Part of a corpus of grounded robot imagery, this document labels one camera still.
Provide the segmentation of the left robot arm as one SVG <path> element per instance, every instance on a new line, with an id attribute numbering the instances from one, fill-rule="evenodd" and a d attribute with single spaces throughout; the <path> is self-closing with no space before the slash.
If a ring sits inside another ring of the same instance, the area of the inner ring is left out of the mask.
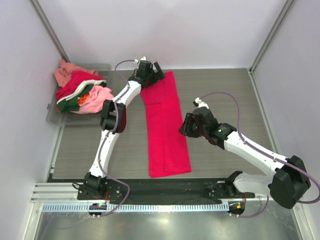
<path id="1" fill-rule="evenodd" d="M 150 62 L 145 57 L 134 60 L 137 68 L 126 80 L 125 87 L 111 100 L 102 104 L 100 127 L 101 137 L 94 161 L 78 188 L 79 200 L 100 199 L 107 192 L 108 166 L 114 146 L 127 125 L 127 107 L 142 90 L 165 78 L 158 62 Z"/>

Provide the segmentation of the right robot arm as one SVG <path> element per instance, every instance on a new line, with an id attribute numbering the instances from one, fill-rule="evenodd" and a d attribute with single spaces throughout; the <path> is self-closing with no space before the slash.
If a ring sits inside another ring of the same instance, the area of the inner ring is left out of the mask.
<path id="1" fill-rule="evenodd" d="M 210 144 L 240 156 L 264 173 L 259 176 L 240 172 L 232 177 L 232 184 L 239 192 L 270 196 L 283 208 L 291 209 L 311 187 L 301 158 L 279 155 L 241 137 L 234 126 L 219 123 L 205 106 L 187 113 L 178 131 L 185 137 L 204 137 Z"/>

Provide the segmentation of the magenta t shirt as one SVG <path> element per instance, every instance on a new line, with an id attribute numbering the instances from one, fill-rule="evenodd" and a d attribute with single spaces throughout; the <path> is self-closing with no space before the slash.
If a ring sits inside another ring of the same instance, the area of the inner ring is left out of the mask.
<path id="1" fill-rule="evenodd" d="M 148 172 L 161 178 L 192 171 L 174 73 L 140 93 L 145 105 L 148 139 Z"/>

